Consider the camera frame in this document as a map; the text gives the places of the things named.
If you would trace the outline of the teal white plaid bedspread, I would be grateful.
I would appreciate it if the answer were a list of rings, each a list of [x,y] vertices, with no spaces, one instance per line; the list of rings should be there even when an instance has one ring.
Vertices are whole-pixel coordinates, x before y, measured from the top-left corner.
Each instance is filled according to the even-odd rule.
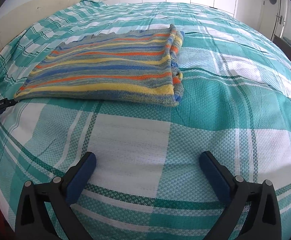
[[[273,182],[291,237],[291,62],[228,14],[186,3],[82,0],[36,21],[0,53],[0,99],[62,42],[135,29],[184,31],[178,107],[32,99],[0,115],[0,215],[14,226],[25,181],[51,181],[90,151],[97,168],[73,207],[93,239],[203,239],[223,211],[198,157]]]

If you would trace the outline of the multicolour striped knit sweater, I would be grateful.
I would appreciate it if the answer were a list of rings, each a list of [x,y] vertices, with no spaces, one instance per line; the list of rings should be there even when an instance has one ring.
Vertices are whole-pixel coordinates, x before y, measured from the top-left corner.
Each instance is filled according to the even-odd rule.
[[[15,100],[71,98],[177,106],[183,96],[174,25],[62,43],[28,75]]]

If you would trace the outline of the cream bed headboard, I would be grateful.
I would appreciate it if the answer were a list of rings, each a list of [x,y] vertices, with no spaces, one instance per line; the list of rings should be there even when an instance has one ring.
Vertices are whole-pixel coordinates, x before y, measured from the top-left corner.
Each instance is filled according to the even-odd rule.
[[[32,24],[80,0],[32,0],[0,18],[0,52],[17,35]]]

